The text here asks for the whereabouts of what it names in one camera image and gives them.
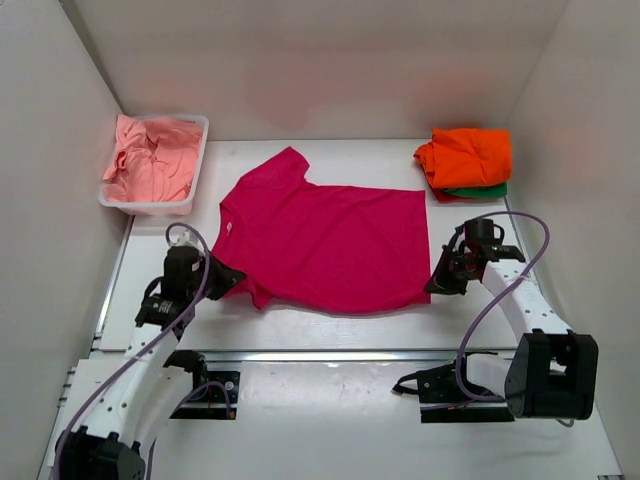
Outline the magenta t shirt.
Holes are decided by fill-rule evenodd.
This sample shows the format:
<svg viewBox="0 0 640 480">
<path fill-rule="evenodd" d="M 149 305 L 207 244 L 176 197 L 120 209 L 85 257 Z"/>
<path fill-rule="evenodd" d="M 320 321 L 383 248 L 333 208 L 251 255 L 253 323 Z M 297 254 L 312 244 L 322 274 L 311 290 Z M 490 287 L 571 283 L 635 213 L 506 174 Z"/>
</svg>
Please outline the magenta t shirt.
<svg viewBox="0 0 640 480">
<path fill-rule="evenodd" d="M 259 310 L 279 301 L 347 315 L 430 303 L 425 192 L 317 185 L 308 169 L 287 147 L 220 202 L 212 253 L 245 274 L 236 292 Z"/>
</svg>

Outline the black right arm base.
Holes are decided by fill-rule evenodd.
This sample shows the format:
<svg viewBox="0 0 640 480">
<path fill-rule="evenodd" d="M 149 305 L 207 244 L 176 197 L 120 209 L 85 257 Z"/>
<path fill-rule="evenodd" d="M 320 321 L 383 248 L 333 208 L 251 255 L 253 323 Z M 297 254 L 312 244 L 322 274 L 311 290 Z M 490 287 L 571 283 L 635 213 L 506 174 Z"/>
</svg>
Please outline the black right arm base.
<svg viewBox="0 0 640 480">
<path fill-rule="evenodd" d="M 418 398 L 422 424 L 480 424 L 510 423 L 515 418 L 504 402 L 480 402 L 472 399 L 460 388 L 456 377 L 456 366 L 461 365 L 460 378 L 464 387 L 476 396 L 496 395 L 483 385 L 476 385 L 468 378 L 467 364 L 472 364 L 471 373 L 483 370 L 481 380 L 496 373 L 493 380 L 504 394 L 506 373 L 511 358 L 496 352 L 480 351 L 464 354 L 444 365 L 418 370 L 400 377 L 391 389 L 398 396 L 411 395 Z"/>
</svg>

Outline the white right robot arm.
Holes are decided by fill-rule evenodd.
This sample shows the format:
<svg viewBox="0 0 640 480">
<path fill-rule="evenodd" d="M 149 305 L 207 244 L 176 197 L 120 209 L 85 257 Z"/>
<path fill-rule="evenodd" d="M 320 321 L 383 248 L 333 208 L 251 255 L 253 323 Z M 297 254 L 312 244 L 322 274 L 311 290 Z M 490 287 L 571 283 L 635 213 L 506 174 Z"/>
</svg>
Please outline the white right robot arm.
<svg viewBox="0 0 640 480">
<path fill-rule="evenodd" d="M 478 281 L 492 296 L 463 335 L 449 391 L 460 400 L 503 403 L 515 418 L 587 420 L 594 408 L 598 345 L 556 314 L 530 277 L 549 246 L 549 227 L 531 218 L 543 230 L 543 243 L 527 259 L 518 247 L 505 244 L 504 230 L 493 218 L 484 214 L 457 226 L 424 287 L 430 295 L 463 295 L 469 282 Z M 468 349 L 494 308 L 502 311 L 517 342 L 511 359 Z"/>
</svg>

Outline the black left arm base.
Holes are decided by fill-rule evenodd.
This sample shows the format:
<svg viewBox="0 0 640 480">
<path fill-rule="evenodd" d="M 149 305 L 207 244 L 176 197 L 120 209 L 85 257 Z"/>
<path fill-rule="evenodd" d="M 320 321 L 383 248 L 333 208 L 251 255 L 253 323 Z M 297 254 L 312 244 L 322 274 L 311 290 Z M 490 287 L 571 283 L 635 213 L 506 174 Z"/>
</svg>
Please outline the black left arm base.
<svg viewBox="0 0 640 480">
<path fill-rule="evenodd" d="M 178 367 L 191 375 L 192 391 L 174 410 L 171 419 L 223 420 L 237 418 L 241 372 L 211 366 L 195 351 L 178 351 L 165 366 Z"/>
</svg>

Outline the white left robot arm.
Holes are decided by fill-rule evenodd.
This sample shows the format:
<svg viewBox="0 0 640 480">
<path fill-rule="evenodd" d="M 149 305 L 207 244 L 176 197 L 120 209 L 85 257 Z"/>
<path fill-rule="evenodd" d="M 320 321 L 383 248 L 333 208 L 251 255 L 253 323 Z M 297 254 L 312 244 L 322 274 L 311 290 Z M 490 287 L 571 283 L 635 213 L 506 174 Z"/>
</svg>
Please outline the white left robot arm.
<svg viewBox="0 0 640 480">
<path fill-rule="evenodd" d="M 55 479 L 148 479 L 160 429 L 212 383 L 204 357 L 178 347 L 195 307 L 245 278 L 193 246 L 167 251 L 144 291 L 121 365 L 72 416 L 55 446 Z"/>
</svg>

